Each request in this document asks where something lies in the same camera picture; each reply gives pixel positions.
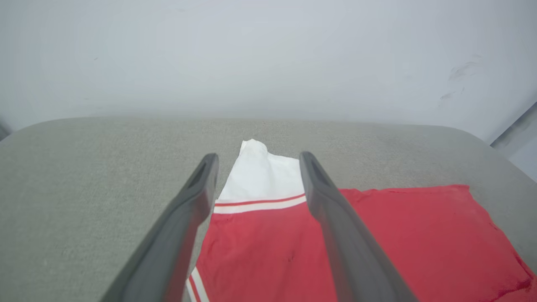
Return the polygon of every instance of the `folded cloth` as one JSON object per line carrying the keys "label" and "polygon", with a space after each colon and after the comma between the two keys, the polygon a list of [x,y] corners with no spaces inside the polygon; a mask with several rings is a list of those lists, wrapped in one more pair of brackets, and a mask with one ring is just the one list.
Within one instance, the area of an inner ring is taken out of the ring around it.
{"label": "folded cloth", "polygon": [[[263,177],[250,170],[250,184]],[[228,192],[248,191],[233,186]],[[537,300],[535,274],[468,186],[341,192],[420,301]],[[215,203],[186,282],[192,301],[337,301],[321,228],[304,194],[244,196]]]}

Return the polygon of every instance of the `gray upholstered table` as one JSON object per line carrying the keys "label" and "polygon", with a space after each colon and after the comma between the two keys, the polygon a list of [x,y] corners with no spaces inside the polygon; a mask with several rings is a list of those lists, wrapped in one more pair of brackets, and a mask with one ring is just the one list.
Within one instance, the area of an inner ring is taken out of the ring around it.
{"label": "gray upholstered table", "polygon": [[203,155],[220,156],[218,195],[241,141],[250,138],[273,154],[313,152],[341,188],[468,184],[537,271],[536,183],[463,131],[79,118],[34,125],[0,142],[0,301],[98,300]]}

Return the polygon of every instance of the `red fabric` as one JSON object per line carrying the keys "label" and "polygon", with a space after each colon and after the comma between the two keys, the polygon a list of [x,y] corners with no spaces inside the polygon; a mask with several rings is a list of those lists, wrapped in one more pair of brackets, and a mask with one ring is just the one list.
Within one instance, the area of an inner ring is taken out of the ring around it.
{"label": "red fabric", "polygon": [[[341,192],[421,302],[537,301],[535,274],[468,186]],[[211,302],[337,301],[306,203],[212,215],[197,269]]]}

